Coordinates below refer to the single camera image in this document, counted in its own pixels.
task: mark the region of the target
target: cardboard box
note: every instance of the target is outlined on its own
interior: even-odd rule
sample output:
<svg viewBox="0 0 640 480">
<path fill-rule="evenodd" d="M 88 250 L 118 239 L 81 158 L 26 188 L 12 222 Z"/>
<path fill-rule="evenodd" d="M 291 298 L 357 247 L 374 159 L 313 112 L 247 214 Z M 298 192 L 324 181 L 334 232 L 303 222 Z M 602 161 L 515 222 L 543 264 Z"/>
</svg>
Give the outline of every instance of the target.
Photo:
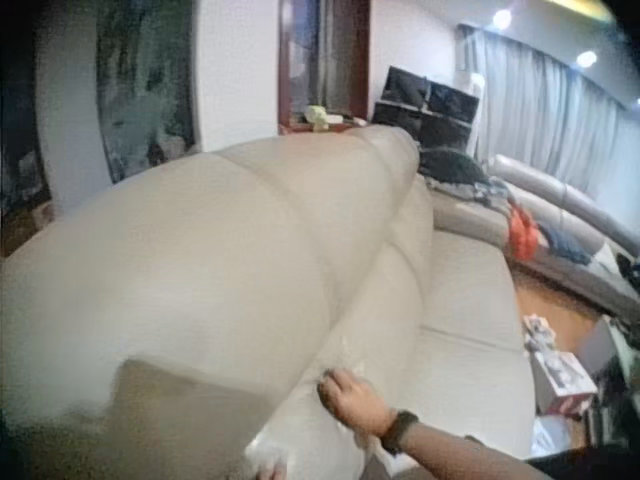
<svg viewBox="0 0 640 480">
<path fill-rule="evenodd" d="M 572 353 L 548 351 L 545 355 L 534 352 L 531 356 L 540 412 L 565 416 L 584 413 L 598 392 L 589 374 Z"/>
</svg>

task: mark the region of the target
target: white leather sofa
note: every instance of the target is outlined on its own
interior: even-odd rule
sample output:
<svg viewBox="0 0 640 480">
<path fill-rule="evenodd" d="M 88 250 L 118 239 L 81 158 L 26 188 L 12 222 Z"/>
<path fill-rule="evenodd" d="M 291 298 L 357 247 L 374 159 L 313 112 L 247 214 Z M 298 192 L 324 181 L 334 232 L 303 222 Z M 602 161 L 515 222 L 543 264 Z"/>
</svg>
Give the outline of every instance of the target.
<svg viewBox="0 0 640 480">
<path fill-rule="evenodd" d="M 356 479 L 375 451 L 315 384 L 368 378 L 517 457 L 534 418 L 499 248 L 434 231 L 399 129 L 255 141 L 157 167 L 2 268 L 2 408 L 35 478 Z"/>
</svg>

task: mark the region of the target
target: ceiling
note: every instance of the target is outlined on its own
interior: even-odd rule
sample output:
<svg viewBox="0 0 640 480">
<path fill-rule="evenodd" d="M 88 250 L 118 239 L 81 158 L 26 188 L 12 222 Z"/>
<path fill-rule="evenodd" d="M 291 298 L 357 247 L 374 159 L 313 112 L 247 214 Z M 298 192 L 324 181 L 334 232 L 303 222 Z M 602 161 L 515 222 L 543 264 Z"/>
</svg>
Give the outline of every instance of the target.
<svg viewBox="0 0 640 480">
<path fill-rule="evenodd" d="M 434 15 L 452 26 L 467 23 L 488 27 L 498 10 L 509 9 L 512 22 L 508 29 L 501 32 L 502 35 L 526 43 L 574 67 L 580 53 L 595 51 L 598 61 L 585 69 L 583 74 L 625 107 L 634 109 L 638 106 L 640 74 L 629 54 L 625 35 L 616 26 L 613 17 L 595 20 L 546 0 L 421 1 Z M 592 16 L 605 15 L 600 2 L 595 0 L 557 1 L 591 6 L 593 8 L 588 11 Z"/>
</svg>

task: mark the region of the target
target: watch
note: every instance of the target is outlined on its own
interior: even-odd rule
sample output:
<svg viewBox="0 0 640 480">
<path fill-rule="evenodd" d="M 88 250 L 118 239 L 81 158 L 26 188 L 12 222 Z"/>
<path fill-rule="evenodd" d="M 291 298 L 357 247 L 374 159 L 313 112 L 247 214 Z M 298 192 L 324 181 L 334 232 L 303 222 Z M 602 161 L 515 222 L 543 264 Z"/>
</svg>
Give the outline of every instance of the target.
<svg viewBox="0 0 640 480">
<path fill-rule="evenodd" d="M 391 427 L 387 430 L 387 433 L 380 438 L 382 448 L 393 456 L 402 453 L 400 440 L 402 440 L 407 429 L 417 421 L 417 415 L 407 410 L 400 410 L 396 415 L 396 419 L 391 424 Z"/>
</svg>

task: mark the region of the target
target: hand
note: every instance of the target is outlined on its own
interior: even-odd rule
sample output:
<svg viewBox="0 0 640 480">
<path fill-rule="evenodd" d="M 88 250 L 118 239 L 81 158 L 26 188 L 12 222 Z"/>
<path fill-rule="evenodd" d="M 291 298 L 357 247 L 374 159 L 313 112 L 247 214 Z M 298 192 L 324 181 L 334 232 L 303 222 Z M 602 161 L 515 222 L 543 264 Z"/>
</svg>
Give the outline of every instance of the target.
<svg viewBox="0 0 640 480">
<path fill-rule="evenodd" d="M 349 370 L 336 368 L 325 372 L 318 384 L 318 395 L 334 417 L 352 430 L 368 435 L 384 436 L 396 418 L 395 410 Z"/>
<path fill-rule="evenodd" d="M 258 473 L 257 480 L 285 480 L 287 478 L 287 466 L 278 462 L 272 469 L 263 468 Z"/>
</svg>

